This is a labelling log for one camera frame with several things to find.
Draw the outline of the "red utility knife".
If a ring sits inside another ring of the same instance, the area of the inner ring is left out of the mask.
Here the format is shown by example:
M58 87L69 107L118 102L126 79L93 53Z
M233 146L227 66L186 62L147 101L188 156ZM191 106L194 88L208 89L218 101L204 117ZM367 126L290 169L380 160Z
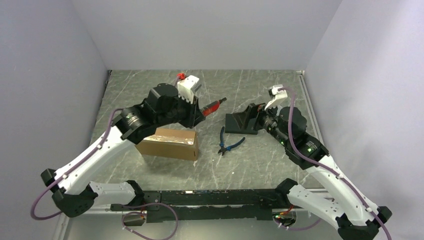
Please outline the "red utility knife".
M226 97L216 100L214 102L211 102L210 104L204 106L200 111L202 113L202 115L204 117L207 117L208 115L210 115L211 113L214 113L215 111L218 110L218 108L220 107L220 105L225 102L227 100Z

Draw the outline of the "brown cardboard express box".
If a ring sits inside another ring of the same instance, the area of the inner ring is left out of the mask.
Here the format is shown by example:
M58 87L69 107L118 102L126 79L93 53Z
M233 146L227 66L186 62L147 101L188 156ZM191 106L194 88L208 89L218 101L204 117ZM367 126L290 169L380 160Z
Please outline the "brown cardboard express box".
M135 146L142 155L197 161L198 134L194 130L157 128L155 133Z

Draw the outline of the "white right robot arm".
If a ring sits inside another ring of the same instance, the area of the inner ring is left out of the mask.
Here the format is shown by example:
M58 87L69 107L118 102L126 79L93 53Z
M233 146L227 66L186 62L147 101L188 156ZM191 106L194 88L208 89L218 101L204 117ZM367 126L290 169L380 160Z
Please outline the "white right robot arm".
M313 213L332 225L344 240L374 239L393 215L388 207L376 205L344 176L324 144L307 133L307 119L297 107L266 110L262 103L251 103L244 111L225 115L226 133L256 135L259 130L277 140L288 158L333 198L330 201L287 178L275 188L280 207L294 205Z

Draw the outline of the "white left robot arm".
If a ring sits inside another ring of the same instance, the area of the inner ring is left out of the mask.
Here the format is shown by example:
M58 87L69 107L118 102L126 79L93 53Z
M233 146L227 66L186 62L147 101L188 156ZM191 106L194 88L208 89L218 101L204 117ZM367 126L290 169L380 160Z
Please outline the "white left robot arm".
M175 123L193 128L202 122L198 89L182 82L158 84L142 103L114 110L105 132L78 157L57 170L44 170L40 176L60 212L74 218L97 205L139 209L145 194L136 181L98 183L94 177L114 156L154 135L157 128Z

